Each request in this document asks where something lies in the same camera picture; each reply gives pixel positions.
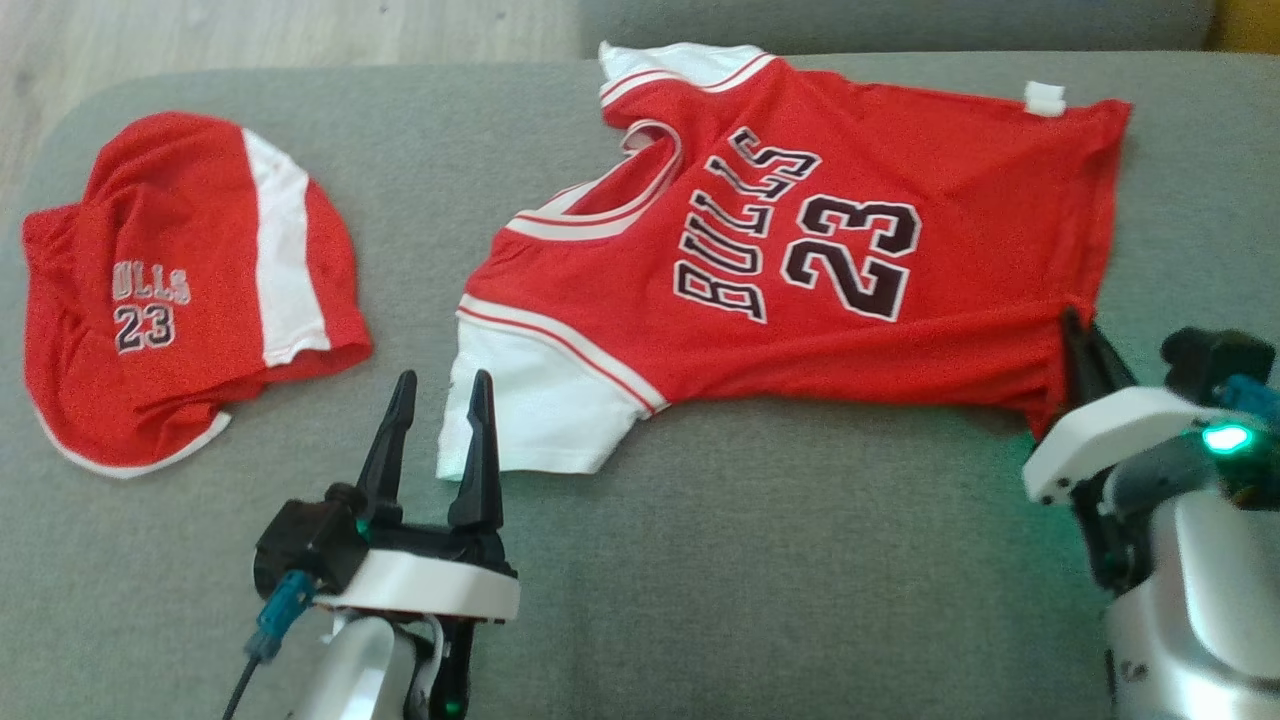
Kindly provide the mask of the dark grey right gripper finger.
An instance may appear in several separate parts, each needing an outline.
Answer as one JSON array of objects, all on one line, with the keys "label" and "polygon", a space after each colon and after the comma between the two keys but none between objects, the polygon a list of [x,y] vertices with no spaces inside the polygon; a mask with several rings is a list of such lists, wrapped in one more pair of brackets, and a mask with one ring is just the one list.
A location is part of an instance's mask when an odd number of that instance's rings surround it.
[{"label": "dark grey right gripper finger", "polygon": [[1107,377],[1101,369],[1092,324],[1082,320],[1074,306],[1060,316],[1062,366],[1066,379],[1065,400],[1060,416],[1092,404],[1107,395]]},{"label": "dark grey right gripper finger", "polygon": [[1139,380],[1096,323],[1087,331],[1087,398],[1097,400]]}]

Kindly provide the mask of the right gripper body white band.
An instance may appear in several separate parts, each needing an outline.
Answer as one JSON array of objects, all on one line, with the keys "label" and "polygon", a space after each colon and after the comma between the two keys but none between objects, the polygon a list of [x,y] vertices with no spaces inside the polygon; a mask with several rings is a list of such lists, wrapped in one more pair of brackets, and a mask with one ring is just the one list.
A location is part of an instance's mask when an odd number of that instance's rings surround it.
[{"label": "right gripper body white band", "polygon": [[1242,419],[1242,411],[1202,406],[1164,387],[1119,389],[1059,419],[1021,469],[1025,495],[1033,503],[1065,503],[1082,482],[1198,423]]}]

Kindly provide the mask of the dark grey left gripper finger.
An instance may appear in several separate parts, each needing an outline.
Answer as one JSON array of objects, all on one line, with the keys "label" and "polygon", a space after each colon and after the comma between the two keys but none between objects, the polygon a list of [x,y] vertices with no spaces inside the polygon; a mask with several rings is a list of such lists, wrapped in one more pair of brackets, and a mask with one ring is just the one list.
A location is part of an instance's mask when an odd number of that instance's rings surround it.
[{"label": "dark grey left gripper finger", "polygon": [[402,523],[403,509],[398,502],[398,493],[404,441],[413,424],[416,393],[416,373],[402,372],[356,483],[366,500],[365,509],[358,515],[362,527],[398,527]]},{"label": "dark grey left gripper finger", "polygon": [[453,530],[499,530],[504,525],[500,456],[494,388],[486,370],[475,373],[467,421],[471,438],[448,523]]}]

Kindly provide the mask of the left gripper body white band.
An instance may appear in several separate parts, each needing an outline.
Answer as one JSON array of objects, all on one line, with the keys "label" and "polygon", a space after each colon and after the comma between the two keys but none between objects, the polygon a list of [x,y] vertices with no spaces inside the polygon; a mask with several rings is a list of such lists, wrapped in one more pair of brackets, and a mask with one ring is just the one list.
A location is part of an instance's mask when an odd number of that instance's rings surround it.
[{"label": "left gripper body white band", "polygon": [[369,542],[353,579],[340,593],[315,596],[326,609],[404,616],[517,618],[518,574],[497,530],[362,523]]}]

